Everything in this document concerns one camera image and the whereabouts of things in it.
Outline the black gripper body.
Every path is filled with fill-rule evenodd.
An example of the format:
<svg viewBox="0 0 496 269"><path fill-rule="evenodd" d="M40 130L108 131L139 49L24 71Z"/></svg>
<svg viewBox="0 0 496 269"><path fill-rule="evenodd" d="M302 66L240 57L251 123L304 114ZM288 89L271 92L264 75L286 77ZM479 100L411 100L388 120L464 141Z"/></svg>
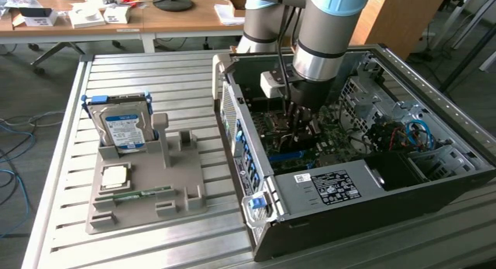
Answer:
<svg viewBox="0 0 496 269"><path fill-rule="evenodd" d="M290 85L291 101L310 110L320 110L331 91L331 80L299 80Z"/></svg>

